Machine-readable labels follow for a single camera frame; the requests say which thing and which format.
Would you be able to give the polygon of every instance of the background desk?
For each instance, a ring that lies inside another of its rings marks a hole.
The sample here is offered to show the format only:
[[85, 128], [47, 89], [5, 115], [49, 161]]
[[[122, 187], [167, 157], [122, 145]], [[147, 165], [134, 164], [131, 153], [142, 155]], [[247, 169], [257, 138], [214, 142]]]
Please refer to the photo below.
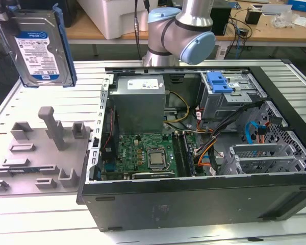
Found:
[[[271, 0], [275, 4], [279, 4], [276, 0]], [[251, 7], [253, 3], [239, 2], [242, 10]], [[232, 17], [236, 15], [238, 10], [232, 10]], [[294, 11], [302, 17], [306, 17], [306, 13]], [[244, 21], [246, 11], [241, 11], [236, 16], [237, 19]], [[272, 17], [261, 16], [257, 25], [250, 25], [253, 35], [247, 40], [246, 46], [306, 46], [306, 28], [295, 26], [294, 28], [276, 29], [271, 24]], [[106, 40], [103, 34], [98, 30], [95, 24], [83, 11], [79, 11], [78, 17], [72, 27], [67, 28], [67, 36], [71, 44], [135, 44], [135, 34], [128, 33], [117, 39]], [[226, 29], [224, 36], [217, 36], [216, 45], [219, 46], [216, 59], [224, 59], [225, 51], [231, 45], [235, 31], [230, 24]], [[140, 32], [140, 43], [147, 44], [148, 32]]]

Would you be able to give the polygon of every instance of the small black box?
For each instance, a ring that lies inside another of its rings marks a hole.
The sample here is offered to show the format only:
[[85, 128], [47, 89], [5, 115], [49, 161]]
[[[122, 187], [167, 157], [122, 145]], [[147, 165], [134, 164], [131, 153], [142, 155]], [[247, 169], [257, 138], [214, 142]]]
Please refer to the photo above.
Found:
[[245, 18], [245, 22], [251, 25], [257, 25], [260, 20], [262, 12], [261, 11], [252, 11], [248, 10]]

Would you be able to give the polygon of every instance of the white label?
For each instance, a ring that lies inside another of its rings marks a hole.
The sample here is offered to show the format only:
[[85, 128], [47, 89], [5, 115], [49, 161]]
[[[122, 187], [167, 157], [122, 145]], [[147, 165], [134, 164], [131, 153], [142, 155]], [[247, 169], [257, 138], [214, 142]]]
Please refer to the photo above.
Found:
[[159, 89], [158, 79], [130, 79], [127, 89]]
[[46, 32], [20, 32], [15, 37], [29, 73], [37, 80], [54, 80], [59, 70], [54, 54], [48, 51], [50, 44]]
[[202, 120], [202, 113], [200, 113], [199, 111], [196, 112], [196, 117], [197, 120]]
[[224, 158], [224, 153], [223, 152], [219, 152], [215, 158]]
[[212, 174], [213, 176], [216, 176], [216, 172], [212, 167], [210, 167], [210, 174]]

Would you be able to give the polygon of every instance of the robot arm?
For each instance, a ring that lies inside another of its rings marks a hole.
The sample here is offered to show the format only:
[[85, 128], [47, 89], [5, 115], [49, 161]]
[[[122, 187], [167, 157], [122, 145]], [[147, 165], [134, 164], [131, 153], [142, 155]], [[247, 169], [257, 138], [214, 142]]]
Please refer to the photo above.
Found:
[[175, 66], [179, 59], [196, 65], [215, 45], [210, 17], [214, 0], [184, 0], [183, 9], [157, 8], [148, 16], [144, 66]]

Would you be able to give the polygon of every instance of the green motherboard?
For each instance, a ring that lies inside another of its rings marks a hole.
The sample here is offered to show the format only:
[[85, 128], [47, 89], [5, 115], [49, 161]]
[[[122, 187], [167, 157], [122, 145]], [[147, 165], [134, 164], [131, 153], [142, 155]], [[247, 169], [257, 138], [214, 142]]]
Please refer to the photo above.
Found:
[[[197, 148], [194, 134], [187, 134], [186, 139], [191, 151]], [[173, 172], [177, 177], [173, 147], [171, 134], [121, 135], [115, 172], [153, 171], [154, 165], [150, 163], [154, 154], [150, 155], [150, 152], [164, 152], [162, 155], [167, 164], [164, 169], [158, 170]]]

